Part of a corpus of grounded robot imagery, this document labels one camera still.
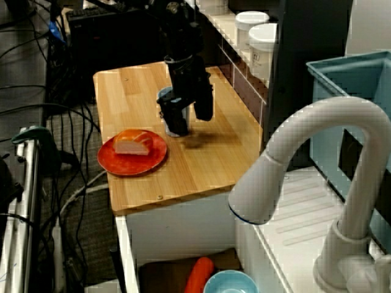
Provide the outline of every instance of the faucet head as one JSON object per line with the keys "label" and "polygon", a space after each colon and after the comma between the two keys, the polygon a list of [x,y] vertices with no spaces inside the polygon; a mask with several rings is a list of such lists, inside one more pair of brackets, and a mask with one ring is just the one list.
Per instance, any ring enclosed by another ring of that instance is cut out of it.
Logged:
{"label": "faucet head", "polygon": [[262,225],[276,210],[287,170],[264,151],[239,179],[228,197],[231,211],[244,222]]}

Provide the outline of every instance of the white faucet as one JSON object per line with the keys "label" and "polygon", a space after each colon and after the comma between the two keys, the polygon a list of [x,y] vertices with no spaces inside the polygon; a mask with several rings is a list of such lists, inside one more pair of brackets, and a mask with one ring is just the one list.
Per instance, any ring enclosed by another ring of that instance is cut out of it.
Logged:
{"label": "white faucet", "polygon": [[272,135],[228,202],[240,219],[256,225],[267,223],[276,210],[283,177],[296,150],[317,132],[341,125],[358,126],[365,143],[343,212],[315,261],[314,278],[327,293],[390,293],[391,256],[374,262],[368,253],[370,220],[391,152],[391,122],[372,102],[342,96],[297,111]]}

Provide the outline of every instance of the jar lid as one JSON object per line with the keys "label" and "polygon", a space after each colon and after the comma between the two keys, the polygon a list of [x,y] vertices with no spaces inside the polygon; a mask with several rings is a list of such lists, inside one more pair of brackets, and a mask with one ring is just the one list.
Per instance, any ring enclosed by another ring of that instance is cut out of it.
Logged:
{"label": "jar lid", "polygon": [[249,31],[249,44],[262,51],[273,51],[276,42],[277,24],[266,23],[254,26]]}
{"label": "jar lid", "polygon": [[236,15],[235,26],[238,29],[249,31],[253,26],[267,23],[269,15],[259,11],[245,11]]}

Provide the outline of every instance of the tile wall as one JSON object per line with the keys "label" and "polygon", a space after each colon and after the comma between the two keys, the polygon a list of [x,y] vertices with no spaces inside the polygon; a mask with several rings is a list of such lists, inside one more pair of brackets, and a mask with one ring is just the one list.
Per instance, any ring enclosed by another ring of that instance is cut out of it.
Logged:
{"label": "tile wall", "polygon": [[250,73],[247,64],[224,38],[221,38],[221,44],[218,47],[220,70],[263,127],[265,106],[268,102],[267,87]]}

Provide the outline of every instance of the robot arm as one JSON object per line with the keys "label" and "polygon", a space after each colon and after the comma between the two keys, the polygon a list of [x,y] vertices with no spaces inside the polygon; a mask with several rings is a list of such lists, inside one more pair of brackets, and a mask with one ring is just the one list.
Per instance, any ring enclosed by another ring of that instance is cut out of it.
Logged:
{"label": "robot arm", "polygon": [[203,49],[201,30],[197,23],[190,23],[186,18],[183,1],[148,0],[147,4],[142,5],[139,1],[137,5],[159,20],[169,42],[169,54],[164,61],[173,89],[158,100],[161,117],[171,132],[186,135],[188,128],[181,114],[183,108],[194,103],[198,119],[210,121],[213,116],[210,74],[205,71],[203,59],[197,55]]}

